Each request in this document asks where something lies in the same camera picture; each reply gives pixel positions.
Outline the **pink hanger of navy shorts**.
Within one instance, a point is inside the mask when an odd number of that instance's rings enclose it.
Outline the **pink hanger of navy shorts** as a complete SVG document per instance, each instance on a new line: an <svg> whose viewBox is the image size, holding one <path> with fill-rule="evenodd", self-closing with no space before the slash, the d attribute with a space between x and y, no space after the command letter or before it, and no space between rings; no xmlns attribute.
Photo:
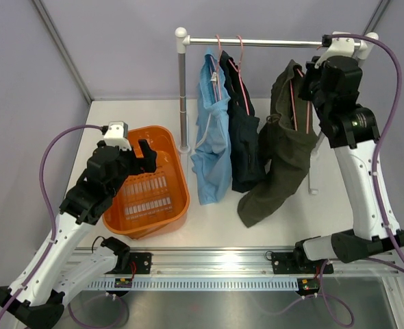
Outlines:
<svg viewBox="0 0 404 329"><path fill-rule="evenodd" d="M243 83L243 80L242 80L242 59L243 59L243 55L244 55L244 44L243 44L242 37L240 35L237 35L236 38L240 42L240 58L239 58L239 61L238 61L238 68L237 68L238 79L239 79L240 88L241 88L241 91L242 91L242 96L243 96L243 99L244 99L244 105L245 105L247 115L251 116L251 113L250 113L250 110L249 110L249 103L248 103L248 100L247 100L246 91L245 91L244 83Z"/></svg>

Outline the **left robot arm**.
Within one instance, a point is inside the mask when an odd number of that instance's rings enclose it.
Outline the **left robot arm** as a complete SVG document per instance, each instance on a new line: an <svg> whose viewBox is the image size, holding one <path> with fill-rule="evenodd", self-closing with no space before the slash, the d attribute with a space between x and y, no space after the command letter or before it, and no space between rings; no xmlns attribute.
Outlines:
<svg viewBox="0 0 404 329"><path fill-rule="evenodd" d="M98 143L86 168L66 193L55 228L23 273L11 285L0 287L3 312L27 328L53 328L70 301L94 278L133 267L129 246L110 237L70 272L61 273L79 242L110 208L125 180L155 172L157 152L145 139L138 144L140 158L132 149Z"/></svg>

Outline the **dark navy shorts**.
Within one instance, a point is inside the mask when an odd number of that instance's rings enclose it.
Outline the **dark navy shorts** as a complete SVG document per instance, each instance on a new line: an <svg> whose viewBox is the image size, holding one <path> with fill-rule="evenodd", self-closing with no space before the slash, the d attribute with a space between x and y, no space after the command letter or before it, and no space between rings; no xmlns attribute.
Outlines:
<svg viewBox="0 0 404 329"><path fill-rule="evenodd" d="M266 175L258 145L257 129L260 119L255 115L249 92L239 76L238 65L226 51L221 53L220 67L225 74L224 87L230 96L227 114L231 141L232 190L245 193Z"/></svg>

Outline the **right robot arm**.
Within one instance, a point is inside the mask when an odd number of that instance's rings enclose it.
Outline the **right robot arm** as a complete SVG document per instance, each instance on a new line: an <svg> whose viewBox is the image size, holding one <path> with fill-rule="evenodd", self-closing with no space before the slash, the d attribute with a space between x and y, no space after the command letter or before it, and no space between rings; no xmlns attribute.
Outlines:
<svg viewBox="0 0 404 329"><path fill-rule="evenodd" d="M344 263L404 247L404 230L386 195L379 154L377 121L357 102L362 69L357 60L318 56L306 64L299 96L316 109L319 126L336 155L353 213L353 227L298 242L293 264L308 272L320 260Z"/></svg>

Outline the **olive green shorts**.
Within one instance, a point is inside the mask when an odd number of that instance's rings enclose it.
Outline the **olive green shorts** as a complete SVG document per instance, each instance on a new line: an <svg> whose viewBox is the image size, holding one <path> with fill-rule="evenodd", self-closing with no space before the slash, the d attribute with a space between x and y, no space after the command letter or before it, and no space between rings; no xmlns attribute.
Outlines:
<svg viewBox="0 0 404 329"><path fill-rule="evenodd" d="M270 114L258 137L261 159L270 167L265 178L238 202L238 216L247 228L277 211L309 173L318 136L313 106L299 97L303 76L302 66L291 60L272 86Z"/></svg>

